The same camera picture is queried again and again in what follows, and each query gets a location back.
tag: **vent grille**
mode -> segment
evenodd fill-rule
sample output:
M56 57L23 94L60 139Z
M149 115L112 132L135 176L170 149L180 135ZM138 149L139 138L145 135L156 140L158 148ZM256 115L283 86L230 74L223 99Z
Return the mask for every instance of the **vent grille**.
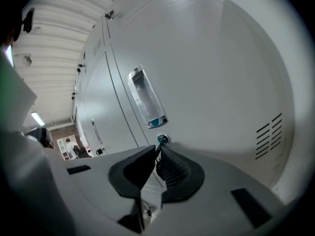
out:
M97 44L94 46L94 49L93 49L93 57L95 57L95 55L97 54L97 51L99 50L100 48L100 45L101 45L101 42L100 42L100 39L98 40Z
M282 114L280 113L275 117L271 123L268 123L258 129L257 133L257 149L255 160L261 158L263 155L272 151L276 146L281 143L282 133Z

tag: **ceiling light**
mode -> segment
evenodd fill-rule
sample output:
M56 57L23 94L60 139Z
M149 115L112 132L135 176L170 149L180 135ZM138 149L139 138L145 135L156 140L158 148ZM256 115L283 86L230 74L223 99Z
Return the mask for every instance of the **ceiling light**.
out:
M12 57L12 46L8 46L8 48L5 51L5 55L7 57L7 59L10 61L11 65L14 67L13 64L13 57Z
M37 123L41 126L44 126L45 123L41 120L41 118L39 117L38 113L34 112L31 114L31 116L33 116L33 118L37 121Z

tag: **ceiling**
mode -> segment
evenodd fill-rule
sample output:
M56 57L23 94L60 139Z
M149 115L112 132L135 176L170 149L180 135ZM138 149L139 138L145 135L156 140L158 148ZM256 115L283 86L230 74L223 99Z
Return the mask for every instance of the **ceiling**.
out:
M32 31L21 32L13 44L15 68L37 95L30 112L46 124L72 115L77 60L93 27L114 0L30 0L23 9L35 8ZM37 123L28 116L24 126Z

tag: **white machine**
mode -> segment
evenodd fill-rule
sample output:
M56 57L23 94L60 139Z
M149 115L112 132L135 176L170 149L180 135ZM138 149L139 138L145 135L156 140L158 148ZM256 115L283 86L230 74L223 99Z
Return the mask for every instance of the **white machine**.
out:
M1 127L8 186L56 235L268 234L314 172L313 51L285 0L117 0L78 62L94 157Z

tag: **person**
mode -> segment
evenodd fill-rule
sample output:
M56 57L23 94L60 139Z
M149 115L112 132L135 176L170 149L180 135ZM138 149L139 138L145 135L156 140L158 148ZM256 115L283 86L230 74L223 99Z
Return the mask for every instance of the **person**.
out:
M69 138L65 141L67 143L66 148L69 154L70 159L78 158L78 155L74 152L79 150L79 146L76 142L71 142Z

